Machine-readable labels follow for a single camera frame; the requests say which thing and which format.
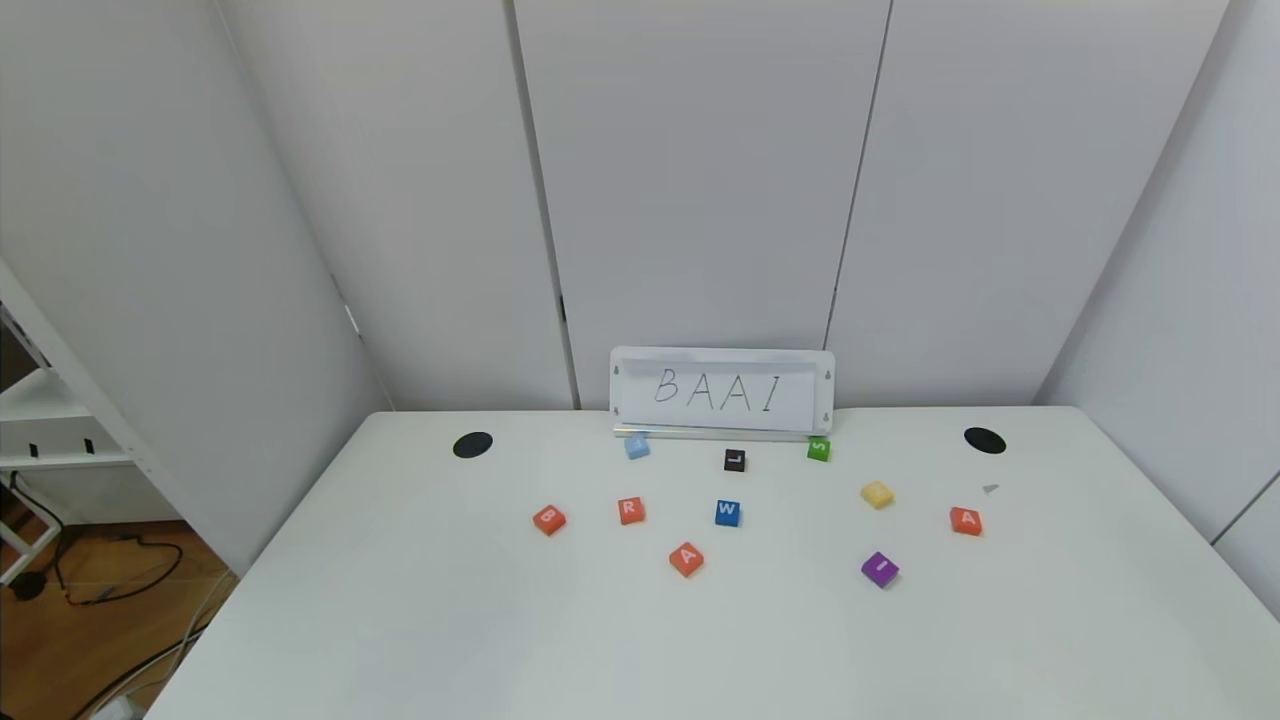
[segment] foam block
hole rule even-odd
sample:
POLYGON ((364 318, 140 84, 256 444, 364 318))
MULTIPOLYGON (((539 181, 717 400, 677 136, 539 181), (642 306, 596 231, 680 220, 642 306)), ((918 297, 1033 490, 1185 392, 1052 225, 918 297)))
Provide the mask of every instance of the foam block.
POLYGON ((534 524, 538 525, 539 530, 547 533, 548 536, 563 528, 566 521, 564 514, 561 512, 554 505, 548 505, 534 515, 534 524))
POLYGON ((742 505, 732 500, 716 501, 716 524, 736 528, 742 520, 742 505))
POLYGON ((639 497, 627 497, 618 501, 618 518, 623 525, 644 520, 644 502, 639 497))
POLYGON ((831 441, 820 436, 809 438, 809 459, 827 462, 831 459, 831 441))
POLYGON ((622 447, 627 451, 627 457, 635 460, 637 457, 644 457, 649 455, 649 441, 644 436, 631 436, 622 441, 622 447))
POLYGON ((724 469, 731 473, 741 473, 746 470, 746 451, 745 450, 726 450, 724 451, 724 469))
POLYGON ((884 557, 882 552, 877 552, 863 562, 863 574, 872 579, 873 583, 879 585, 882 589, 884 585, 893 582, 897 577, 897 565, 892 560, 884 557))
POLYGON ((689 577, 694 574, 694 570, 703 566, 703 553, 698 552, 698 548, 692 543, 685 543, 676 548, 669 556, 672 566, 680 570, 680 574, 689 577))
POLYGON ((982 534, 982 515, 968 507, 951 509, 951 529, 966 536, 982 534))
POLYGON ((888 489, 888 486, 879 480, 867 483, 863 486, 863 500, 869 502, 876 510, 879 510, 890 502, 893 502, 893 491, 888 489))

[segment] black circular hole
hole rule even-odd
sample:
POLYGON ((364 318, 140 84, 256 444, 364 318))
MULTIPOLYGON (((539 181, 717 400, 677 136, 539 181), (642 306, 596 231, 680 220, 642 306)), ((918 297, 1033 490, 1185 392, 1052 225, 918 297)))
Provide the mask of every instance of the black circular hole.
POLYGON ((467 433, 453 443, 453 454, 458 457, 476 457, 484 455, 493 447, 493 436, 489 433, 467 433))
POLYGON ((997 436, 993 430, 987 428, 969 428, 964 432, 964 439, 973 446, 974 450, 980 450, 989 455, 1000 455, 1005 451, 1007 445, 1005 445, 1005 438, 997 436))

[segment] letter i block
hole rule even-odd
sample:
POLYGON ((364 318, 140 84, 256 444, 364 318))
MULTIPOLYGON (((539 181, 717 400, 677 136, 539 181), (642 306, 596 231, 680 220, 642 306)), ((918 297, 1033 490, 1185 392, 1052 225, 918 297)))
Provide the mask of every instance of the letter i block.
POLYGON ((982 515, 968 507, 951 509, 951 529, 966 536, 982 534, 982 515))
POLYGON ((671 564, 680 570, 680 574, 689 577, 694 574, 694 570, 703 566, 703 553, 698 552, 698 548, 692 543, 685 543, 676 548, 671 553, 671 564))
POLYGON ((863 500, 869 502, 876 510, 879 510, 890 502, 893 502, 893 491, 888 489, 888 486, 878 480, 868 483, 863 486, 863 500))
POLYGON ((883 589, 897 577, 897 565, 884 557, 884 553, 877 552, 863 562, 863 574, 883 589))
POLYGON ((538 515, 534 515, 534 524, 548 536, 563 528, 564 521, 564 514, 557 510, 554 505, 548 505, 539 510, 538 515))
POLYGON ((618 518, 623 525, 644 520, 644 502, 639 497, 628 497, 618 501, 618 518))

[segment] panel seam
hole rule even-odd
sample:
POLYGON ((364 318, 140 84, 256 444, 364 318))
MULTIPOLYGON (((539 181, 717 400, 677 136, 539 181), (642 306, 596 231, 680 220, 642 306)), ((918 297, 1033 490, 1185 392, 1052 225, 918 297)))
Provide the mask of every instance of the panel seam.
POLYGON ((849 251, 849 233, 854 227, 854 204, 858 201, 858 186, 863 181, 863 164, 867 161, 867 141, 872 135, 872 120, 876 117, 876 97, 879 95, 881 72, 884 69, 884 47, 888 46, 888 26, 893 19, 893 0, 884 13, 884 33, 881 37, 879 59, 876 61, 876 81, 872 83, 872 99, 867 105, 867 127, 863 128, 863 145, 858 152, 858 170, 854 173, 854 191, 849 199, 849 215, 845 218, 845 241, 840 245, 840 260, 836 263, 836 287, 831 288, 831 307, 827 310, 827 328, 822 333, 822 348, 827 350, 831 340, 831 322, 836 316, 836 296, 840 293, 840 275, 845 269, 845 254, 849 251))
POLYGON ((561 350, 564 354, 564 370, 568 374, 568 391, 573 410, 582 409, 577 391, 577 372, 573 368, 573 346, 568 334, 568 315, 564 313, 564 293, 561 287, 559 263, 556 259, 556 242, 552 237, 552 215, 547 202, 547 182, 543 179, 543 159, 538 150, 538 131, 534 128, 534 105, 529 94, 529 74, 525 70, 525 51, 520 44, 520 24, 516 19, 515 0, 503 0, 503 13, 507 17, 507 37, 511 42, 511 59, 516 69, 516 92, 520 96, 520 114, 525 122, 525 140, 529 145, 529 163, 534 174, 534 191, 538 195, 538 214, 543 224, 543 242, 547 246, 547 264, 552 273, 552 300, 556 302, 556 316, 561 333, 561 350))

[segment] orange letter block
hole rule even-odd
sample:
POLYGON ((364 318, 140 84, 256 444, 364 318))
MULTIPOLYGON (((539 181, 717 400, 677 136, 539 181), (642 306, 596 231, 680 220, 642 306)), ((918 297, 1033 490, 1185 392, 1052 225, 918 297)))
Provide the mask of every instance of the orange letter block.
POLYGON ((686 542, 677 547, 676 552, 671 553, 671 564, 676 566, 676 570, 680 570, 681 575, 687 578, 694 574, 694 570, 703 566, 703 553, 686 542))
POLYGON ((564 527, 564 514, 556 509, 554 505, 548 505, 534 515, 534 524, 538 529, 547 533, 548 536, 556 530, 564 527))
POLYGON ((951 529, 966 536, 982 534, 982 515, 968 507, 951 509, 951 529))
POLYGON ((644 502, 639 497, 628 497, 618 501, 618 516, 623 525, 644 520, 644 502))

